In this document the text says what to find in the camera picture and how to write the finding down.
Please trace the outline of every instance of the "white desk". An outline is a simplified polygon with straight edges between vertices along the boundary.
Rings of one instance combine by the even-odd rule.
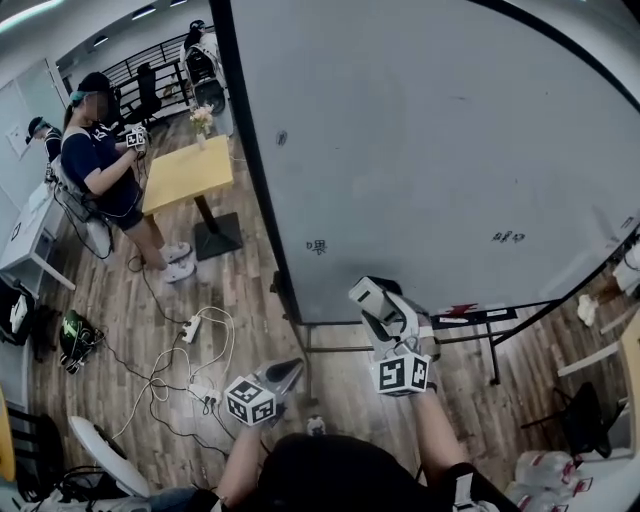
[[[53,214],[52,212],[55,207],[57,207],[57,204],[53,200],[53,195],[50,195],[33,213],[27,201],[20,212],[20,216],[9,236],[7,246],[0,257],[0,270],[7,271],[9,274],[12,274],[13,277],[25,281],[23,284],[35,296],[38,296],[37,288],[39,288],[39,277],[35,281],[36,284],[33,284],[23,279],[23,276],[19,272],[12,271],[12,269],[15,270],[18,265],[27,260],[33,261],[40,269],[69,288],[69,290],[75,291],[76,289],[75,284],[46,261],[53,244],[53,237],[50,234],[43,236],[43,232],[45,232],[47,218]]]

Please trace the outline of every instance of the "chinese character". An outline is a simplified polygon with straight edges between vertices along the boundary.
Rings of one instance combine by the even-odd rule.
[[[307,242],[307,249],[320,256],[327,252],[327,243],[324,240],[315,240],[313,243]]]

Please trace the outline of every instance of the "navy blue t-shirt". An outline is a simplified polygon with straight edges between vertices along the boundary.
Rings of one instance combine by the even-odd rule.
[[[62,145],[62,166],[80,190],[89,192],[85,178],[95,169],[113,165],[122,155],[116,149],[116,139],[101,123],[93,123],[84,133],[69,136]],[[96,198],[96,204],[107,215],[127,214],[140,195],[140,185],[133,169],[129,168],[104,194]]]

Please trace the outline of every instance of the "white cube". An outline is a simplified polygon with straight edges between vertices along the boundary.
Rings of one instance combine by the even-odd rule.
[[[405,354],[375,361],[371,377],[376,391],[389,396],[422,393],[427,389],[430,360],[429,356]]]
[[[275,395],[244,377],[234,380],[224,396],[229,414],[246,425],[256,425],[276,415]]]

